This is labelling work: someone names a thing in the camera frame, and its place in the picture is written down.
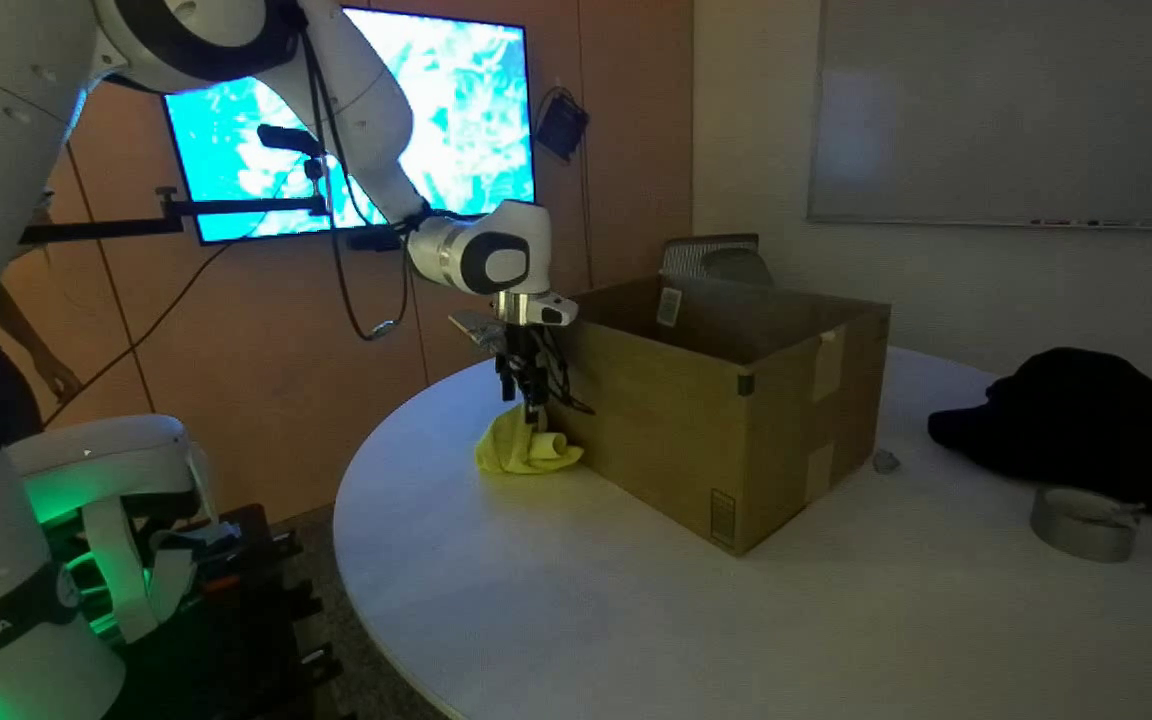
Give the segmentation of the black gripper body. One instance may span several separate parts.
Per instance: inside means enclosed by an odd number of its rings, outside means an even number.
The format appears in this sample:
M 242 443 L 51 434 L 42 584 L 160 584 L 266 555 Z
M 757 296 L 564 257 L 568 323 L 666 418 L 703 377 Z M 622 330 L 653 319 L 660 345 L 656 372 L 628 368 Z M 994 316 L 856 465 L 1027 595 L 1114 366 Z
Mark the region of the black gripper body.
M 572 400 L 559 332 L 546 323 L 503 330 L 498 377 L 502 394 L 524 408 L 529 428 L 547 428 L 547 408 Z

